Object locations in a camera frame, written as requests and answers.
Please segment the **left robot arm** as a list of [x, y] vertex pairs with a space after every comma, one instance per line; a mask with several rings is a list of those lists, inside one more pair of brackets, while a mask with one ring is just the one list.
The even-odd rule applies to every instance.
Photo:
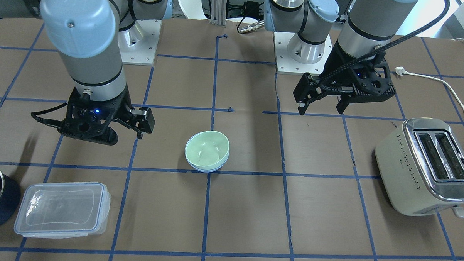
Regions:
[[286, 47], [301, 64], [323, 63], [317, 75], [303, 73], [293, 96], [304, 115], [308, 106], [339, 96], [341, 114], [353, 103], [385, 102], [396, 94], [385, 60], [395, 32], [418, 0], [356, 0], [348, 18], [323, 59], [327, 37], [339, 17], [336, 0], [264, 0], [265, 29], [292, 33]]

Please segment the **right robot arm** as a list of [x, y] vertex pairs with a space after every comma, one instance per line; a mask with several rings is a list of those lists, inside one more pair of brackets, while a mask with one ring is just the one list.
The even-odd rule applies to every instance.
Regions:
[[119, 40], [139, 20], [167, 19], [173, 0], [0, 0], [0, 20], [39, 18], [75, 83], [67, 102], [32, 112], [61, 135], [114, 145], [111, 122], [141, 139], [155, 125], [148, 107], [135, 109], [127, 86]]

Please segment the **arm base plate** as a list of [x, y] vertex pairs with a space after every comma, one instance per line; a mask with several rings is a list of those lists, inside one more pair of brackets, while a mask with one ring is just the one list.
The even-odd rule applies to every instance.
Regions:
[[274, 32], [274, 50], [278, 74], [320, 75], [332, 51], [328, 35], [324, 43], [311, 45], [303, 42], [296, 33]]
[[118, 33], [118, 46], [122, 62], [128, 65], [153, 66], [159, 35], [160, 19], [137, 20], [135, 24]]

